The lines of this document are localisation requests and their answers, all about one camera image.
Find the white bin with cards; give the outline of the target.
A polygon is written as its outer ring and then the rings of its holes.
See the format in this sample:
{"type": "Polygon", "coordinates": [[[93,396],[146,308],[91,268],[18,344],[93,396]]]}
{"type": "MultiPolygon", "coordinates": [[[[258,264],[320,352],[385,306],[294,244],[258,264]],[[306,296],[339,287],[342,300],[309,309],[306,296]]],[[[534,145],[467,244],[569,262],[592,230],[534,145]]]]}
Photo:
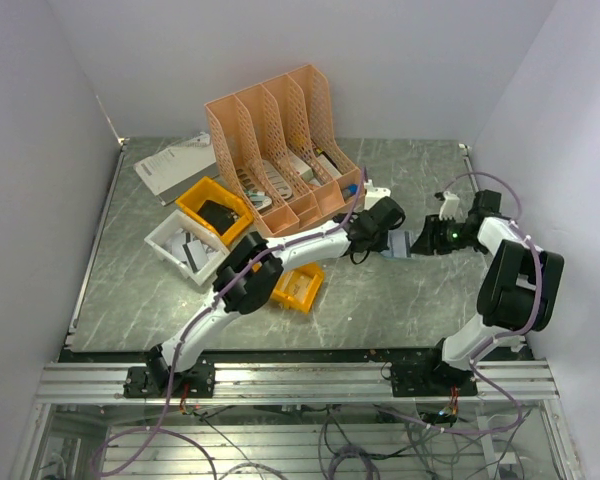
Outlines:
{"type": "Polygon", "coordinates": [[[145,238],[159,260],[202,286],[229,255],[220,238],[181,211],[173,211],[145,238]]]}

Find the white paper booklet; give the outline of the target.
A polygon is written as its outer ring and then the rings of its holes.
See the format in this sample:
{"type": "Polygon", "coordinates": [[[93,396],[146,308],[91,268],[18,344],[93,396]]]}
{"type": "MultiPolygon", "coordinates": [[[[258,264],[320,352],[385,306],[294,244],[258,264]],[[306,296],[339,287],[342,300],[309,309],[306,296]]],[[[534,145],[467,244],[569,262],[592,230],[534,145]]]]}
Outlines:
{"type": "Polygon", "coordinates": [[[219,176],[211,136],[206,132],[136,162],[134,170],[163,206],[173,203],[203,177],[219,176]]]}

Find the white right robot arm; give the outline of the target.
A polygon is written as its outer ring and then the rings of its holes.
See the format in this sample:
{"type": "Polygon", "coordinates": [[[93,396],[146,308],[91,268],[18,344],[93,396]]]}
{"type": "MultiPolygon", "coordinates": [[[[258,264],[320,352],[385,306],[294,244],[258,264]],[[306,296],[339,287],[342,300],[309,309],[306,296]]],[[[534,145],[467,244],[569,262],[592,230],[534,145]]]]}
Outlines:
{"type": "Polygon", "coordinates": [[[500,212],[501,194],[480,190],[464,221],[455,219],[459,197],[438,192],[438,213],[425,217],[411,247],[417,255],[446,255],[472,248],[492,256],[479,289],[476,314],[456,334],[442,339],[420,375],[422,387],[439,396],[469,380],[472,367],[503,342],[514,346],[551,319],[564,257],[533,244],[516,222],[500,212]]]}

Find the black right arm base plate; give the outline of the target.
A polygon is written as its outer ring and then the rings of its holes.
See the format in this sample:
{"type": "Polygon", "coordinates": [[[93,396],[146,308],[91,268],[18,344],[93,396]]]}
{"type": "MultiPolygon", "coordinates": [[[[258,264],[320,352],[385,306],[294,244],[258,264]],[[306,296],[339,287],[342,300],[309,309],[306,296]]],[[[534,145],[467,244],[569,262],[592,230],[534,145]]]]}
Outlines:
{"type": "Polygon", "coordinates": [[[453,387],[460,397],[475,396],[478,393],[476,384],[469,377],[451,384],[447,380],[434,379],[419,364],[392,363],[389,367],[382,368],[381,376],[389,382],[394,398],[450,397],[453,387]]]}

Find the yellow bin with cards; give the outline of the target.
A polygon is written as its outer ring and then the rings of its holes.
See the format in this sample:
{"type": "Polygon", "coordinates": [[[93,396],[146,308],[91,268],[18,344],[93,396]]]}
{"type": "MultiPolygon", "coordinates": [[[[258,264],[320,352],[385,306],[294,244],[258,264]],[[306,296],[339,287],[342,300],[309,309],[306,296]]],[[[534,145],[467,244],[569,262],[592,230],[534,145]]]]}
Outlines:
{"type": "Polygon", "coordinates": [[[311,263],[284,273],[270,299],[282,308],[308,314],[324,282],[324,271],[311,263]]]}

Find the peach plastic file organizer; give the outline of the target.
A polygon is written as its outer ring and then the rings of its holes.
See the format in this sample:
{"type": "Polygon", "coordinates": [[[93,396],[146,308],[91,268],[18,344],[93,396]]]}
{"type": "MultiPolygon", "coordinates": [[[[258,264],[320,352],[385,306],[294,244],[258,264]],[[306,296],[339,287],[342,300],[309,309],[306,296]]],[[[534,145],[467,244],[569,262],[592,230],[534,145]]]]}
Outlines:
{"type": "Polygon", "coordinates": [[[271,199],[254,224],[265,237],[299,233],[350,208],[365,195],[364,175],[335,139],[327,77],[308,64],[205,106],[216,163],[230,191],[244,196],[246,176],[271,199]]]}

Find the aluminium frame rail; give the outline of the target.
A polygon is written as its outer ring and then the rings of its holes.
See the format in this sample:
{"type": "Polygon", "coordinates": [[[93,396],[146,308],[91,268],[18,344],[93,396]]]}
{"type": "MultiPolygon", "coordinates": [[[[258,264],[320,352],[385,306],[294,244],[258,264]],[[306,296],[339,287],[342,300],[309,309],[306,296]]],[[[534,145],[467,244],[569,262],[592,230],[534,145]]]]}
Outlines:
{"type": "MultiPolygon", "coordinates": [[[[128,364],[49,364],[40,379],[35,401],[51,404],[160,405],[162,398],[126,398],[128,364]]],[[[518,401],[553,400],[559,397],[552,372],[545,361],[487,361],[479,366],[483,375],[473,383],[475,393],[467,401],[504,401],[505,390],[518,401]]],[[[293,364],[219,363],[215,377],[205,384],[209,394],[188,395],[192,404],[300,404],[444,402],[448,393],[418,393],[407,389],[397,397],[388,369],[375,363],[293,364]]]]}

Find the yellow bin with black items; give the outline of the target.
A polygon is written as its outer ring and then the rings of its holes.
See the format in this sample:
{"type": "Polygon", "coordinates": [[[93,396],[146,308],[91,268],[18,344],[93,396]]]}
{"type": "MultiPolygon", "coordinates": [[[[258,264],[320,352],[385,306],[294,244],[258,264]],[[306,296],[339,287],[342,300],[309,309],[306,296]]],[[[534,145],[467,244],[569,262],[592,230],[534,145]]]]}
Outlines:
{"type": "Polygon", "coordinates": [[[180,210],[230,246],[253,223],[254,218],[238,196],[209,177],[201,178],[176,201],[180,210]]]}

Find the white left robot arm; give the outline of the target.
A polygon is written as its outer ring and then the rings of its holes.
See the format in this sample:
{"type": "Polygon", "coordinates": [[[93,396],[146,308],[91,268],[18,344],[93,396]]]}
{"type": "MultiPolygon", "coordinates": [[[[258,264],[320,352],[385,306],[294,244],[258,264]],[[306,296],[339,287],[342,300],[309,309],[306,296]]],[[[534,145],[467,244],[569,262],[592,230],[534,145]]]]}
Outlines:
{"type": "Polygon", "coordinates": [[[298,234],[275,238],[247,234],[217,269],[196,314],[174,336],[149,351],[148,384],[140,392],[176,395],[206,344],[235,319],[264,306],[283,274],[312,262],[381,252],[387,248],[389,232],[405,219],[399,204],[383,197],[368,210],[339,214],[298,234]]]}

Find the white stapler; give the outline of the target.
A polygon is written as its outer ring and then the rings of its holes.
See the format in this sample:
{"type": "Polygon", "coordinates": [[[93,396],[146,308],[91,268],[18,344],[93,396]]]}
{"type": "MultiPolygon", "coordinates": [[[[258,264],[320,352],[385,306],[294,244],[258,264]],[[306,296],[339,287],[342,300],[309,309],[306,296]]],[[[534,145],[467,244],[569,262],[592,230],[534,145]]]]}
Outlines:
{"type": "Polygon", "coordinates": [[[246,196],[257,212],[264,212],[272,205],[272,199],[262,191],[247,191],[246,196]]]}

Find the blue capped bottle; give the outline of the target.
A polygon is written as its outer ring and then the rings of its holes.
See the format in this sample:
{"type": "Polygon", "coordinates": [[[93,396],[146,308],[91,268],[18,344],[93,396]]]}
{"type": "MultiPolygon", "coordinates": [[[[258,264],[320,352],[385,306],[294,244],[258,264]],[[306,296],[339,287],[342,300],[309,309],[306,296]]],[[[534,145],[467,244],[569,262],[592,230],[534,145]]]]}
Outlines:
{"type": "Polygon", "coordinates": [[[349,185],[342,189],[342,197],[344,200],[348,200],[349,198],[353,198],[358,192],[358,186],[355,184],[349,185]]]}

